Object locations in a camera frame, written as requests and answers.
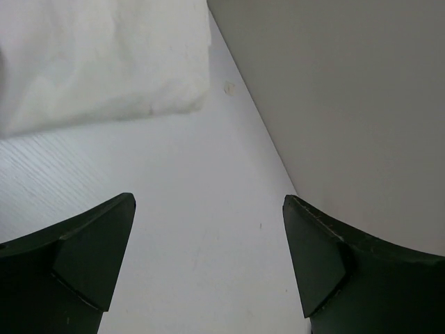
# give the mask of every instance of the white floor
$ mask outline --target white floor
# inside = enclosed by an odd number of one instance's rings
[[[100,333],[307,333],[282,222],[295,190],[211,28],[203,111],[0,142],[0,242],[134,193]]]

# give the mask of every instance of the dark green plastic piece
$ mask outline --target dark green plastic piece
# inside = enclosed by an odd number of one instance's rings
[[[136,202],[123,193],[0,245],[0,333],[95,334],[108,311]]]
[[[445,257],[373,237],[296,196],[283,215],[314,334],[445,333]]]

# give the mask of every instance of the small speck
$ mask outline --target small speck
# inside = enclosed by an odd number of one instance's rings
[[[224,86],[224,91],[227,95],[229,96],[234,96],[235,95],[235,84],[232,82],[225,82],[225,86]]]

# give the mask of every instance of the white tissue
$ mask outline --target white tissue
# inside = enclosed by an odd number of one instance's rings
[[[199,109],[206,0],[0,2],[0,136]]]

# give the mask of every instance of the white cloth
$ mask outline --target white cloth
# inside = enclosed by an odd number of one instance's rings
[[[206,0],[2,0],[0,136],[199,109]]]

